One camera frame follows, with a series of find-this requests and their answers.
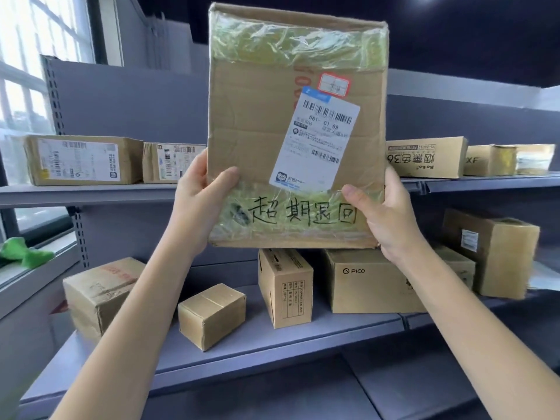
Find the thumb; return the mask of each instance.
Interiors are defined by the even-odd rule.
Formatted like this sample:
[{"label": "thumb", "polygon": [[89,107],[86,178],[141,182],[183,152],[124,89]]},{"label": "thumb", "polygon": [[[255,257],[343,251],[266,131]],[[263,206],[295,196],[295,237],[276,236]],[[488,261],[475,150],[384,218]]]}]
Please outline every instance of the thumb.
[{"label": "thumb", "polygon": [[209,197],[211,201],[221,203],[238,181],[239,169],[232,166],[222,171],[201,193]]},{"label": "thumb", "polygon": [[379,216],[382,205],[371,200],[363,190],[346,184],[342,187],[342,194],[348,203],[362,211],[368,221],[374,221]]}]

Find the person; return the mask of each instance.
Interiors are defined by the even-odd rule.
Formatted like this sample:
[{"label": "person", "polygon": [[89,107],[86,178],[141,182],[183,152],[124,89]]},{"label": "person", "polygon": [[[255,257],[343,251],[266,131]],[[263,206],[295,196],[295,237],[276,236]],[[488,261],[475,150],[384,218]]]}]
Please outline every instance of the person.
[{"label": "person", "polygon": [[[52,415],[53,420],[139,419],[186,274],[239,179],[232,167],[206,182],[206,151],[178,182],[169,225],[126,302]],[[345,185],[383,254],[407,276],[494,419],[560,418],[560,379],[431,249],[392,167],[385,201]]]}]

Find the right arm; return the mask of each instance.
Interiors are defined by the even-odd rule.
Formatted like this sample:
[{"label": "right arm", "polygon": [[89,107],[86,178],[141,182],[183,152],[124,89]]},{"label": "right arm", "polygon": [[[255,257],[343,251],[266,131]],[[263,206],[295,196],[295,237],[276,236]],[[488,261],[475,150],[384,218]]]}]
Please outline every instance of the right arm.
[{"label": "right arm", "polygon": [[560,378],[464,285],[420,233],[410,195],[387,168],[385,202],[344,186],[383,254],[407,276],[493,419],[560,418]]}]

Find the left arm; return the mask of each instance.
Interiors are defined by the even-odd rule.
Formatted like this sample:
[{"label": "left arm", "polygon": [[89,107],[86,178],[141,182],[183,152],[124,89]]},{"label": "left arm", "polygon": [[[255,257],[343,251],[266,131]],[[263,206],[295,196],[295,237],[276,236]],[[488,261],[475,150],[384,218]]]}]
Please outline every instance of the left arm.
[{"label": "left arm", "polygon": [[238,173],[231,168],[206,186],[206,161],[205,151],[179,181],[163,237],[53,420],[142,416],[186,274],[206,246],[224,198],[237,183]]}]

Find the held cardboard box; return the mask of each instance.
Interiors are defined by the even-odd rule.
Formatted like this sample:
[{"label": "held cardboard box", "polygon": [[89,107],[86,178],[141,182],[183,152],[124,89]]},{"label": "held cardboard box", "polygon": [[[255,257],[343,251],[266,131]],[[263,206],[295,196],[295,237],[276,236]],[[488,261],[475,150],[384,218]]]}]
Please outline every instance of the held cardboard box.
[{"label": "held cardboard box", "polygon": [[207,351],[245,321],[246,298],[225,284],[216,284],[179,303],[179,330]]},{"label": "held cardboard box", "polygon": [[295,249],[259,250],[259,287],[275,329],[311,321],[313,268]]},{"label": "held cardboard box", "polygon": [[479,177],[515,175],[516,156],[517,149],[511,146],[469,146],[464,174]]},{"label": "held cardboard box", "polygon": [[444,241],[477,262],[473,289],[483,296],[523,299],[540,228],[513,218],[445,211]]},{"label": "held cardboard box", "polygon": [[387,160],[401,177],[460,178],[468,141],[464,137],[387,141]]},{"label": "held cardboard box", "polygon": [[517,149],[516,174],[546,175],[554,157],[555,144],[512,144]]},{"label": "held cardboard box", "polygon": [[36,186],[142,181],[143,142],[126,137],[27,135],[24,149]]},{"label": "held cardboard box", "polygon": [[204,149],[203,144],[144,143],[144,183],[177,183]]},{"label": "held cardboard box", "polygon": [[230,247],[375,247],[346,183],[383,199],[388,28],[210,7],[208,177],[240,183],[210,236]]},{"label": "held cardboard box", "polygon": [[64,279],[72,321],[86,338],[101,339],[146,265],[124,258]]},{"label": "held cardboard box", "polygon": [[[441,245],[434,250],[471,288],[474,262]],[[379,249],[329,249],[323,261],[335,314],[426,311],[408,279]]]}]

